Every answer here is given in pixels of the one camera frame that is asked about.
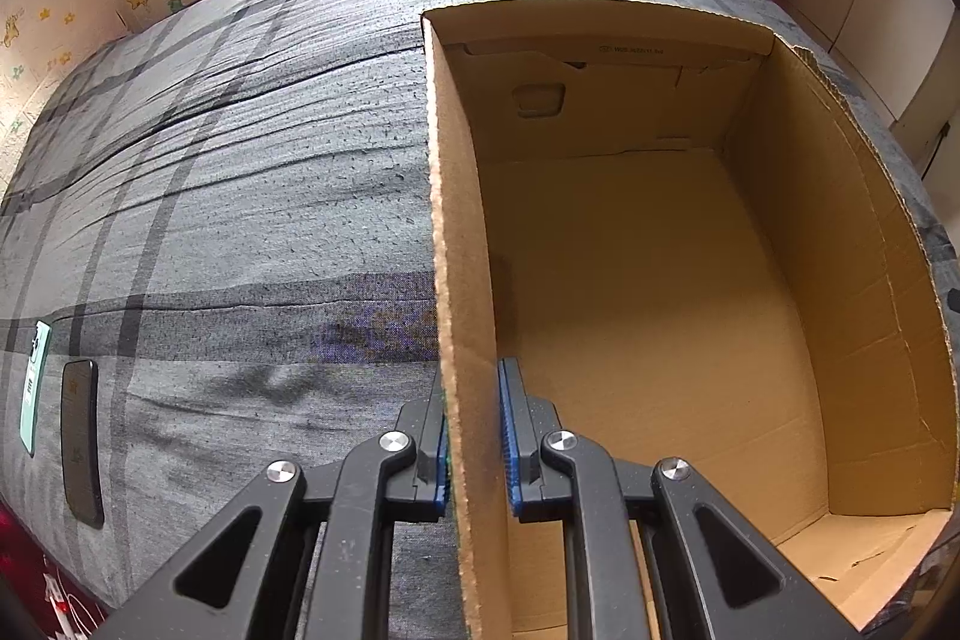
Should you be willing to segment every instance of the dark stripe on sheet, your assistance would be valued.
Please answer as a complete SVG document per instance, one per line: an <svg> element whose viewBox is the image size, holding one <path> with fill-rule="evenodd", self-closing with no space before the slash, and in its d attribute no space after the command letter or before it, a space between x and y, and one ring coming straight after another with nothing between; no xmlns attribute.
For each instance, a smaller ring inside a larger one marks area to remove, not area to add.
<svg viewBox="0 0 960 640"><path fill-rule="evenodd" d="M37 320L52 356L113 356L127 297L16 321L13 352L27 355ZM81 333L79 344L72 335ZM354 274L332 280L152 293L139 311L136 357L169 362L406 363L437 359L433 273Z"/></svg>
<svg viewBox="0 0 960 640"><path fill-rule="evenodd" d="M344 47L340 47L337 49L337 52L333 53L332 62L326 64L317 64L315 68L312 68L310 78L312 79L324 76L325 74L330 74L333 73L333 71L337 71L338 68L355 66L373 58L389 57L390 55L395 55L402 52L412 52L413 50L423 49L424 38L422 37L419 25L414 25L414 23L411 23L408 28L395 28L390 31L385 31L382 36L371 36L368 39L364 39L362 42L351 42L346 44ZM283 68L288 68L286 63L282 63L280 65ZM262 83L270 85L272 91L279 89L279 87L274 87L275 80L272 80L270 77L270 70L268 68L267 70L258 73L257 78L258 87ZM230 103L244 100L244 98L248 97L248 95L244 95L244 93L244 91L238 91L235 95L232 95ZM181 122L187 121L187 119L191 119L193 116L203 114L204 112L219 111L224 108L223 97L220 94L208 97L208 99L204 102L189 106L187 108L184 108L184 105L181 103L183 99L184 95L181 92L176 100L173 101L170 107L158 119L150 119L150 121L144 122L144 124L141 124L136 128L132 128L130 131L121 135L113 142L108 143L106 146L98 150L97 153L90 156L85 165L80 167L78 170L70 170L70 172L67 172L66 175L61 175L60 177L56 177L56 179L48 180L37 188L27 191L26 194L23 194L19 204L13 206L11 213L23 212L34 204L39 204L46 199L52 199L61 191L76 185L80 180L90 175L90 173L94 172L94 170L96 170L98 167L102 167L102 165L109 161L109 159L113 156L127 148L130 148L133 145L137 145L143 140L152 137L152 135L157 134L165 128L180 124Z"/></svg>
<svg viewBox="0 0 960 640"><path fill-rule="evenodd" d="M283 0L280 9L274 18L267 24L267 29L256 43L253 52L247 61L239 68L236 76L229 81L227 87L223 90L219 104L222 106L208 113L203 122L197 128L191 140L191 145L195 149L203 149L203 145L212 135L214 128L220 121L224 110L229 106L230 100L243 87L244 81L260 65L260 59L264 52L270 47L286 20L287 13L297 0ZM112 530L114 540L119 552L118 558L122 562L123 577L126 581L127 589L133 592L133 570L131 569L131 560L127 555L130 548L130 526L128 525L127 492L126 492L126 469L127 469L127 391L133 379L134 364L136 363L137 345L140 338L140 324L143 316L143 302L150 280L154 276L154 270L157 267L157 260L160 258L160 248L163 245L163 239L167 233L167 227L170 224L170 218L176 209L176 199L179 198L187 178L193 170L196 156L189 156L182 160L174 170L170 182L164 193L160 205L157 206L157 213L150 225L145 239L143 250L140 254L140 261L137 264L136 273L131 282L130 295L127 297L127 304L123 310L123 316L120 321L120 335L116 345L116 375L113 379L113 395L110 399L110 440L114 448L119 451L110 461L110 486L112 487Z"/></svg>
<svg viewBox="0 0 960 640"><path fill-rule="evenodd" d="M148 49L147 51L148 55L157 47L160 47L163 40L167 37L170 31L173 30L174 26L176 25L176 22L177 20L171 19L171 20L168 20L167 23L165 23L162 30L160 30L160 33L158 33L157 37L154 39L154 42L152 42L150 49ZM101 57L97 61L97 63L90 68L88 75L83 81L83 85L88 85L90 80L93 78L94 73L96 73L96 68L99 66L100 63L102 63L107 53L111 51L112 51L112 47L109 47L108 49L104 49L104 56ZM122 100L123 96L126 94L128 85L130 85L130 83L127 83L120 91L117 92L117 95L115 95L112 102L110 102L109 108L107 108L107 111L104 112L104 116L102 116L102 118L99 119L99 121L97 121L96 124L94 124L93 129L90 130L90 133L88 134L85 142L83 143L83 147L80 148L80 153L75 159L72 170L75 170L77 167L80 167L81 165L83 165L83 160L85 160L85 157L88 156L90 148L93 147L94 140L96 140L99 133L103 130L103 127L107 124L107 121L109 121L109 119L112 117L112 111L115 109L116 105ZM69 115L71 108L72 108L72 103L70 107L67 107L66 112L64 112L64 116ZM54 135L55 134L50 135L47 145L49 145L50 140L54 137ZM16 304L14 304L13 306L13 316L16 319L18 319L18 317L20 317L22 314L23 306L26 303L27 296L30 292L30 285L32 282L32 278L34 277L34 271L35 271L35 268L37 268L37 262L40 261L40 254L43 252L43 244L45 243L47 234L49 233L50 228L54 223L56 214L59 213L59 208L61 208L61 204L62 202L64 202L64 197L65 197L65 194L61 194L60 196L58 196L58 198L53 203L53 205L51 205L50 213L49 215L47 215L47 218L43 223L43 227L40 229L40 235L37 237L37 242L34 245L34 251L32 252L30 263L27 265L27 271L24 273L23 282L21 283L21 286L20 286L20 293L17 297ZM0 393L0 422L6 421L8 396L10 396L11 389L13 389L14 387L21 387L21 384L13 384L13 378L11 378L11 365L13 364L13 352L11 352L11 345L13 345L13 332L10 330L7 333L7 342L6 342L7 352L4 354L2 369L0 369L0 384L3 384L3 388L6 391L5 393ZM4 474L8 475L10 473L6 471L6 461L7 461L6 444L7 444L7 441L5 439L4 447L3 447L3 458L4 458L4 464L5 464ZM20 496L23 495L22 486L17 487L17 493ZM67 550L69 550L69 554L72 560L70 563L73 566L75 572L81 572L83 571L83 560L80 558L80 540L78 538L77 522L75 519L68 516L66 514L66 511L64 511L64 525L67 530L67 533L66 533Z"/></svg>
<svg viewBox="0 0 960 640"><path fill-rule="evenodd" d="M160 131L163 128L166 128L171 124L171 119L176 116L176 113L179 111L179 105L181 101L187 97L189 92L197 84L197 82L205 76L206 68L209 66L213 58L221 51L232 34L234 25L240 23L240 20L246 17L248 11L251 9L251 4L255 0L248 0L248 3L243 7L238 9L234 14L229 18L229 25L226 26L220 33L220 36L213 43L213 46L210 47L208 52L205 54L200 63L198 63L197 68L190 74L189 77L184 79L184 81L179 84L179 89L176 91L176 96L174 100L171 101L170 106L166 111L160 116L160 120L157 121L155 127L157 131ZM140 140L150 139L150 135L145 135ZM119 214L120 207L127 198L127 194L130 192L131 185L133 181L136 180L136 175L138 174L140 167L143 165L143 162L146 160L147 156L150 154L152 149L152 143L147 143L143 145L137 151L136 158L133 159L131 167L128 169L128 174L124 178L124 181L113 192L113 199L110 201L110 206L107 209L107 213L104 216L104 219L100 222L100 229L97 232L97 239L93 242L93 249L90 251L90 257L86 262L86 268L83 271L83 278L80 280L80 290L77 293L77 304L74 306L74 319L73 327L70 332L70 355L80 356L80 329L83 327L83 312L86 307L86 300L90 295L90 289L93 286L93 280L97 275L97 266L100 265L100 258L103 256L104 247L107 245L107 238L109 237L110 231L112 231L113 223Z"/></svg>
<svg viewBox="0 0 960 640"><path fill-rule="evenodd" d="M96 68L100 66L100 63L102 63L104 59L106 59L111 52L113 52L114 44L116 43L108 44L107 47L104 47L94 58L92 58L90 67L87 70L74 71L74 73L71 73L69 78L67 78L66 81L64 81L64 84L67 85L67 88L62 92L58 91L58 94L59 94L58 102L54 104L53 100L48 101L46 107L43 110L44 112L48 112L49 108L53 107L52 111L50 111L51 120L54 119L57 114L60 114L61 121L62 121L62 118L65 118L70 113L70 110L73 109L74 104L79 100L80 96L83 95L83 89L85 88L86 85L88 85L89 81L93 78L93 73L94 71L96 71ZM68 100L67 97L69 97L70 91L74 87L77 87L77 92L75 92L73 97L70 98L70 100ZM30 136L27 138L27 145L25 146L23 152L20 154L20 159L19 159L19 162L17 163L16 169L13 172L13 177L11 177L10 186L8 186L8 188L12 188L14 183L16 183L21 186L21 189L18 191L9 191L8 195L4 198L3 204L11 205L12 209L10 210L10 214L23 212L23 210L27 209L26 207L22 206L22 199L23 199L22 194L24 193L23 188L32 186L32 184L34 184L34 180L31 179L29 183L19 183L18 181L23 176L23 173L25 172L27 167L27 163L33 163L35 166L39 167L40 163L42 163L43 156L46 154L47 150L50 148L50 143L53 138L52 136L47 137L47 139L45 140L45 143L43 145L43 150L42 150L42 153L40 153L40 156L38 156L37 158L32 158L28 154L28 149L31 146L35 146L40 143L38 140L35 142L35 140L37 139L38 133L40 132L37 131L37 126L34 125L34 127L32 127L32 129L30 130ZM0 218L5 218L7 215L8 215L8 212L6 210L0 210ZM7 237L10 235L11 226L13 226L13 220L7 223L7 228L4 231L3 239L0 239L0 247L3 245Z"/></svg>
<svg viewBox="0 0 960 640"><path fill-rule="evenodd" d="M117 44L120 44L121 41L122 40L117 39L113 42L105 44L104 47L101 47L98 52L95 52L83 63L81 63L80 66L78 66L74 71L72 71L70 77L66 81L61 83L61 88L68 86L65 90L61 90L59 88L56 90L56 92L54 92L54 95L47 100L46 104L43 106L42 112L40 112L40 116L37 118L37 122L35 122L34 127L30 129L30 136L27 138L27 143L24 145L24 148L20 153L20 160L17 164L16 171L13 173L13 178L11 178L11 185L16 183L17 186L21 188L27 186L27 184L19 183L17 181L19 175L21 175L27 163L33 163L37 167L39 167L42 163L43 157L46 155L47 150L50 149L51 142L53 141L56 132L58 132L62 124L64 124L64 119L67 116L66 111L62 111L66 109L66 102L64 101L64 98L67 95L67 91L73 87L74 83L77 82L80 77L87 77L88 79L83 83L85 87L78 91L77 97L79 98L81 95L83 95L86 87L88 87L89 78L92 77L93 71L100 66L100 63L103 62L109 54L112 54L114 49L116 49ZM54 123L53 121L58 115L59 122ZM40 145L43 145L43 150L37 156L37 148L39 148Z"/></svg>
<svg viewBox="0 0 960 640"><path fill-rule="evenodd" d="M102 63L102 61L103 59L101 58L97 62L97 66L99 66L99 64ZM92 68L86 74L85 78L83 78L83 82L79 83L80 89L74 95L73 101L71 101L70 104L67 105L64 114L69 114L70 109L73 106L73 102L76 101L76 99L79 97L80 92L83 90L83 86L88 84L89 81L93 78L93 74L95 73L95 71L96 71L96 67ZM92 139L93 139L93 132L90 133L90 135L88 136L88 139L86 140L85 145L83 145L83 149L80 150L80 154L78 155L76 162L74 163L74 166L78 165L78 163L83 161L83 156L85 156L85 154L88 152L89 145L93 144ZM43 251L43 242L47 238L47 234L50 233L50 228L54 223L54 219L56 218L56 213L58 213L59 206L61 205L61 201L62 199L58 199L57 201L54 202L53 205L51 205L50 212L47 215L46 220L44 220L42 228L40 228L40 234L37 235L37 241L34 243L34 249L32 249L30 261L28 261L27 263L26 271L24 271L23 279L20 282L19 293L16 297L16 301L13 304L12 312L13 312L14 319L19 319L21 314L23 314L23 306L26 304L27 295L30 293L30 285L31 285L32 279L34 279L34 271L37 269L37 262L40 261L40 253ZM6 416L7 416L8 397L10 397L14 389L20 389L22 387L22 383L14 384L13 378L11 378L11 363L13 362L13 335L10 332L7 333L7 341L6 341L5 347L7 352L4 354L2 365L0 365L0 389L2 389L0 390L0 423L6 421L7 419ZM7 461L6 439L4 439L3 441L2 453L3 453L4 464L6 466L6 461ZM4 476L10 474L10 472L8 472L6 468L3 470L3 473L4 473ZM3 480L4 480L3 477L0 476L0 483L3 483ZM7 488L6 485L2 485L2 490L4 490L5 492L6 492L6 488Z"/></svg>

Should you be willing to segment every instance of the plaid blanket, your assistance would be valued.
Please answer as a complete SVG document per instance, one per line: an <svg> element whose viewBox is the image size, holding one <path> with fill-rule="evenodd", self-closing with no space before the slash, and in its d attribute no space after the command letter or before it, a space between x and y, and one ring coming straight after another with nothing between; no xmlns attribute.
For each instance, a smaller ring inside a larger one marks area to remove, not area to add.
<svg viewBox="0 0 960 640"><path fill-rule="evenodd" d="M0 206L0 492L120 605L278 456L342 458L426 396L436 360L425 9L489 0L206 0L108 44L59 87ZM827 54L768 0L707 9L812 50L920 226L913 167ZM944 307L960 357L960 319ZM35 321L53 327L37 453L18 437ZM64 362L100 365L106 523L64 501ZM461 638L452 524L397 530L392 635Z"/></svg>

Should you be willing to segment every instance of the gray plaid bedsheet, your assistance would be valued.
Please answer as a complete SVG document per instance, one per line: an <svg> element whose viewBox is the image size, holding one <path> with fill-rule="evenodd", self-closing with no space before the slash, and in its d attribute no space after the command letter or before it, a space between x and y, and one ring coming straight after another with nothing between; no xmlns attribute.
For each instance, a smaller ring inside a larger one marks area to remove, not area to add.
<svg viewBox="0 0 960 640"><path fill-rule="evenodd" d="M488 0L206 0L108 44L35 124L0 208L0 492L120 605L277 456L342 458L424 396L436 360L425 9ZM856 87L768 0L642 0L811 49L920 226L955 253ZM960 357L960 320L944 307ZM37 453L18 437L35 321L53 326ZM64 501L59 384L100 365L106 525ZM451 523L397 532L391 637L464 637Z"/></svg>

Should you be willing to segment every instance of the blue gripper pad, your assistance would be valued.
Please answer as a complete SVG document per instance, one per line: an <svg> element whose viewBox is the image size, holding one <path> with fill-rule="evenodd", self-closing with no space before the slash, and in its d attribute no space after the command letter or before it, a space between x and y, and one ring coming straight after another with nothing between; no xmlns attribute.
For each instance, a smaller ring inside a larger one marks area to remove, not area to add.
<svg viewBox="0 0 960 640"><path fill-rule="evenodd" d="M449 440L448 434L446 433L446 418L443 418L443 429L440 431L440 451L437 453L437 493L436 499L434 500L437 505L437 512L440 515L443 515L446 509L446 502L449 499L450 493L450 480L449 480L449 469L450 464L448 461L449 453Z"/></svg>
<svg viewBox="0 0 960 640"><path fill-rule="evenodd" d="M502 362L497 364L497 376L500 384L500 448L507 472L507 490L510 496L510 510L520 515L522 499L520 496L520 450L517 448L517 426L514 410L510 403L510 389L507 374Z"/></svg>

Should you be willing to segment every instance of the white cable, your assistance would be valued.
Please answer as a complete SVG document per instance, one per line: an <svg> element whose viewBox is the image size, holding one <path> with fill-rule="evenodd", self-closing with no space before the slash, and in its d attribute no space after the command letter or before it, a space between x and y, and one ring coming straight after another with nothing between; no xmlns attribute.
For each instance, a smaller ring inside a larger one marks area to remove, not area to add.
<svg viewBox="0 0 960 640"><path fill-rule="evenodd" d="M93 629L97 629L97 622L93 620L93 616L90 614L90 611L86 609L86 605L84 605L72 594L66 595L66 603L69 605L70 615L72 615L73 620L77 622L77 626L80 627L80 631L83 632L83 634L85 634L87 637L90 637L93 632L90 632L90 630L86 628L86 624L80 620L80 616L77 614L77 610L74 608L73 603L77 603L77 605L80 605L80 607L83 608L83 612L86 613L86 617L90 619L90 624L93 624Z"/></svg>

